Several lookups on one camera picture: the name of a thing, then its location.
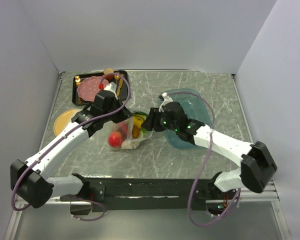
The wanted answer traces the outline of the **red toy chili pepper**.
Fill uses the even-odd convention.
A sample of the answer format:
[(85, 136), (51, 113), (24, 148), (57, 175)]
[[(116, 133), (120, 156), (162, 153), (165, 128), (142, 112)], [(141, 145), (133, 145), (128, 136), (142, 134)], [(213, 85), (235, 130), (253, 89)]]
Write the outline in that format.
[(119, 131), (121, 132), (122, 135), (127, 136), (128, 135), (128, 125), (126, 123), (120, 123)]

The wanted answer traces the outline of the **yellow toy lemon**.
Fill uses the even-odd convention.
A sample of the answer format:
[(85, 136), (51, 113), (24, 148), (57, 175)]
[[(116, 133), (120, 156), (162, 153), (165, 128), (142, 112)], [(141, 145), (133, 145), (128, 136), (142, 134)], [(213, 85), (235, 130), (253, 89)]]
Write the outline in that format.
[(145, 121), (145, 119), (140, 116), (133, 117), (133, 125), (136, 126), (138, 129), (142, 128), (142, 124), (144, 121)]

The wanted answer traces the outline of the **orange toy tangerine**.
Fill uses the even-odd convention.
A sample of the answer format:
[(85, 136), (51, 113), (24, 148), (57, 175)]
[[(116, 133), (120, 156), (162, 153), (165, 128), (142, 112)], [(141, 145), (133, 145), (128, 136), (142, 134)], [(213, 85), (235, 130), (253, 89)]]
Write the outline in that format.
[(132, 131), (131, 131), (132, 137), (134, 139), (137, 139), (140, 136), (140, 131), (141, 131), (140, 127), (138, 127), (137, 125), (133, 125)]

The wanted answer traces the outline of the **red toy apple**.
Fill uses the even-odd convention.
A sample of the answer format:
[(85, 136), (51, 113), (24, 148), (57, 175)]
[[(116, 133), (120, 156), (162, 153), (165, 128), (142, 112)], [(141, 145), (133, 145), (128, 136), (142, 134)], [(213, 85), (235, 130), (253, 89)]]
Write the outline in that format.
[(108, 136), (108, 144), (112, 148), (120, 148), (122, 143), (124, 141), (124, 136), (122, 135), (121, 132), (119, 131), (113, 131), (109, 136)]

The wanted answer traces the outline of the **clear polka dot zip bag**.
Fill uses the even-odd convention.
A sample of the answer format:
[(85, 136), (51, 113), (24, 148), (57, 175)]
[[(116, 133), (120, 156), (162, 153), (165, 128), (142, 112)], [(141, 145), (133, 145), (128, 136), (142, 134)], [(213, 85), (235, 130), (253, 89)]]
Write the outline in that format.
[[(143, 112), (143, 111), (134, 111), (134, 112), (141, 112), (142, 114), (146, 115), (146, 118), (148, 118), (148, 114), (145, 113), (145, 112)], [(142, 132), (142, 131), (140, 131), (139, 137), (136, 138), (136, 139), (133, 138), (133, 136), (132, 136), (132, 129), (133, 129), (133, 126), (134, 126), (134, 124), (133, 124), (133, 113), (132, 113), (132, 117), (130, 117), (130, 118), (124, 120), (124, 121), (121, 121), (121, 122), (119, 122), (119, 123), (115, 123), (115, 124), (112, 126), (112, 128), (111, 128), (110, 134), (111, 134), (112, 132), (115, 132), (115, 131), (120, 132), (120, 131), (119, 131), (119, 124), (120, 124), (120, 123), (125, 123), (125, 124), (127, 124), (127, 126), (128, 126), (128, 133), (127, 133), (127, 136), (124, 136), (124, 135), (123, 135), (124, 140), (128, 140), (128, 141), (140, 141), (140, 143), (141, 143), (141, 142), (143, 142), (143, 141), (149, 139), (149, 138), (152, 136), (153, 133), (152, 133), (151, 131), (148, 131), (148, 130), (147, 130), (147, 132)], [(115, 149), (115, 150), (122, 150), (121, 147), (117, 147), (117, 148), (111, 147), (111, 148), (113, 148), (113, 149)]]

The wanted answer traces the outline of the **green toy long beans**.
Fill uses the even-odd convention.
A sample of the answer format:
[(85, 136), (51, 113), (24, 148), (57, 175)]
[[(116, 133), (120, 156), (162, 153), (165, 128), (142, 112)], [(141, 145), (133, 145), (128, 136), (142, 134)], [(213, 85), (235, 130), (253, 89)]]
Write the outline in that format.
[[(133, 117), (134, 116), (138, 116), (138, 117), (142, 117), (142, 118), (144, 118), (144, 121), (147, 119), (147, 116), (146, 115), (144, 115), (143, 113), (141, 113), (141, 112), (134, 112), (133, 113)], [(148, 131), (145, 129), (145, 128), (143, 128), (142, 126), (141, 126), (141, 129), (140, 129), (143, 133), (147, 133)]]

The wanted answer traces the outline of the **white toy daikon radish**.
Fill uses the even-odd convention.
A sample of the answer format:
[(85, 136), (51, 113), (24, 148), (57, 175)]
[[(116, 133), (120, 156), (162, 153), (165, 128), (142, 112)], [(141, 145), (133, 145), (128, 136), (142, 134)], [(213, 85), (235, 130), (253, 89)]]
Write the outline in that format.
[(140, 145), (140, 141), (124, 140), (120, 146), (122, 150), (134, 150)]

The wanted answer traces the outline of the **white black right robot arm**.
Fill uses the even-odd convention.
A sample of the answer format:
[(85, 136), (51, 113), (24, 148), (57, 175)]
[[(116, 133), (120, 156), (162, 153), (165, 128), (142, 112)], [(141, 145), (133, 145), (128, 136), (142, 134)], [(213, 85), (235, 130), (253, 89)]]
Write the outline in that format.
[(226, 192), (238, 188), (260, 194), (278, 169), (263, 142), (249, 143), (215, 131), (209, 125), (189, 118), (175, 101), (152, 107), (141, 126), (147, 131), (173, 131), (182, 141), (210, 148), (235, 163), (237, 169), (217, 174), (214, 183), (209, 186), (209, 195), (214, 199), (220, 199)]

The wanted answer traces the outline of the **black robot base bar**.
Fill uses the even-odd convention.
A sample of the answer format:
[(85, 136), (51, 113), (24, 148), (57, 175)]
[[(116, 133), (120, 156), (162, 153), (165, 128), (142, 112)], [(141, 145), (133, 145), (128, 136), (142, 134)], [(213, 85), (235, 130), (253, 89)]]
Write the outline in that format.
[[(100, 203), (98, 205), (71, 205), (73, 215), (87, 215), (89, 212), (102, 212), (102, 208), (109, 211), (118, 210), (167, 210), (187, 209), (193, 179), (146, 179), (146, 178), (92, 178), (75, 174), (83, 182), (83, 189), (73, 197), (75, 200), (87, 200)], [(200, 179), (195, 187), (191, 209), (193, 211), (211, 210), (214, 214), (221, 214), (230, 200), (237, 193), (232, 189), (222, 192), (216, 188), (212, 179)], [(115, 197), (171, 197), (180, 199), (163, 200), (115, 200)]]

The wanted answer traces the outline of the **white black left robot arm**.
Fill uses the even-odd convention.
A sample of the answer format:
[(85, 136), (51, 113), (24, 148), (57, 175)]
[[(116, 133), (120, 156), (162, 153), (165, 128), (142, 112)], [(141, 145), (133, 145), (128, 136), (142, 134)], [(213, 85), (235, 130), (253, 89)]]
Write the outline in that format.
[(15, 211), (16, 196), (37, 209), (51, 197), (72, 195), (76, 200), (85, 200), (90, 189), (81, 176), (52, 177), (53, 171), (81, 143), (88, 140), (105, 123), (119, 123), (132, 116), (121, 101), (110, 90), (101, 90), (92, 104), (77, 112), (65, 129), (48, 145), (25, 161), (15, 160), (10, 166), (11, 206)]

